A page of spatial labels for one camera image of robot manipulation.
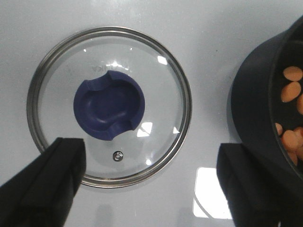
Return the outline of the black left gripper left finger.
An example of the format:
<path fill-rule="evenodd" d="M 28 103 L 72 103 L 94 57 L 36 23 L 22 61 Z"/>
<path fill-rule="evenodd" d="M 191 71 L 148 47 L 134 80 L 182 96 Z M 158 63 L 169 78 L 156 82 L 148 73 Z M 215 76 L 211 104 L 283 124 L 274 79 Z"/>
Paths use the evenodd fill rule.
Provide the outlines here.
<path fill-rule="evenodd" d="M 0 188 L 2 227 L 62 227 L 86 171 L 83 139 L 57 138 Z"/>

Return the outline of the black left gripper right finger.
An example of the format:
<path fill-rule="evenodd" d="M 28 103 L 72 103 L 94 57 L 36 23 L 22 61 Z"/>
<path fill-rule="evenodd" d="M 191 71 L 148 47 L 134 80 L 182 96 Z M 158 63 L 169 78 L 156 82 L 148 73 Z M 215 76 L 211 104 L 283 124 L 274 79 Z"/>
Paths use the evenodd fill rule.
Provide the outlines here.
<path fill-rule="evenodd" d="M 237 227 L 301 227 L 303 202 L 277 183 L 241 145 L 222 143 L 216 174 Z"/>

